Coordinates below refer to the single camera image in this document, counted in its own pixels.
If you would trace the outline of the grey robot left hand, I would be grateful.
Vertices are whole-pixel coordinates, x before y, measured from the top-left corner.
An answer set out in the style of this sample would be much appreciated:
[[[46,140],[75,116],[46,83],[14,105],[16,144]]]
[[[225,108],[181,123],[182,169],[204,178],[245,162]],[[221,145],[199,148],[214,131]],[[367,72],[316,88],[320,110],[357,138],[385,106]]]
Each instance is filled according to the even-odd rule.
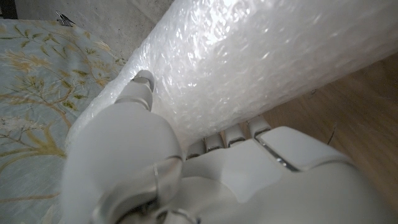
[[[67,223],[396,223],[351,160],[288,127],[249,121],[183,154],[151,111],[142,70],[70,143],[60,197]]]

